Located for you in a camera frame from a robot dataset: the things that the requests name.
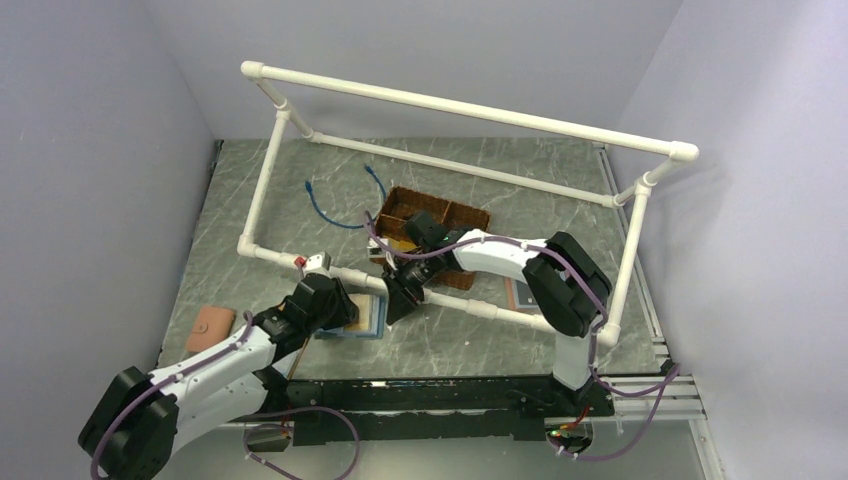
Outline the gold credit card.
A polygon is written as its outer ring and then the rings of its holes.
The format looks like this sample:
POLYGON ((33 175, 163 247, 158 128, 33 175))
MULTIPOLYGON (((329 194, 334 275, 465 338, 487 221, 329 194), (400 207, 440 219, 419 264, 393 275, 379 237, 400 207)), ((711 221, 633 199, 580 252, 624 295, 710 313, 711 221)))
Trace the gold credit card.
POLYGON ((342 328, 342 333, 353 336, 374 335, 378 329, 380 298, 357 293, 352 294, 350 299, 357 307, 357 314, 351 323, 342 328))

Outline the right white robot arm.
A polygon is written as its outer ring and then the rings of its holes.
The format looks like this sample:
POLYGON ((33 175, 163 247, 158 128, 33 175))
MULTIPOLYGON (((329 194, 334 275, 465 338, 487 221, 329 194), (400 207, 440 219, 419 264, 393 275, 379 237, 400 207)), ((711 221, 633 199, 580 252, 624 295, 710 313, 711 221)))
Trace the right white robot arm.
POLYGON ((483 272, 516 280, 529 287, 544 321, 556 333, 553 406, 574 415, 588 404, 596 334, 608 318, 612 284, 572 235, 559 231, 547 240, 524 240, 480 229, 450 230, 427 211, 406 220, 404 230, 417 250, 394 251, 399 264, 384 269, 387 324, 423 304, 425 285, 444 272, 483 272))

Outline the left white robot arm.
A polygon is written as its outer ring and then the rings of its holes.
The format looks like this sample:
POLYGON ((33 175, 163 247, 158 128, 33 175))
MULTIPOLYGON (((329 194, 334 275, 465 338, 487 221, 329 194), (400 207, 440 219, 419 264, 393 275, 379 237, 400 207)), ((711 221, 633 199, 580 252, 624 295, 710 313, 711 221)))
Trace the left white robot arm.
POLYGON ((118 373, 83 426, 79 446, 94 479, 152 479, 180 448, 219 425, 257 414, 279 417, 288 381, 277 363, 318 330, 357 320, 342 283, 308 273, 280 304, 216 345, 170 367, 118 373))

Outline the blue card holder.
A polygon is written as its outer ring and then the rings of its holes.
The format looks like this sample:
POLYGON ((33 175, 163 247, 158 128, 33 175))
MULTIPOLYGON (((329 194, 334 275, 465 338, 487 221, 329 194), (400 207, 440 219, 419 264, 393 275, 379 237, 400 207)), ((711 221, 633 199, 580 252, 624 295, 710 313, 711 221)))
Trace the blue card holder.
POLYGON ((376 340, 383 337, 387 317, 387 302, 377 295, 352 294, 351 300, 358 308, 355 319, 342 327, 318 330, 317 339, 376 340))

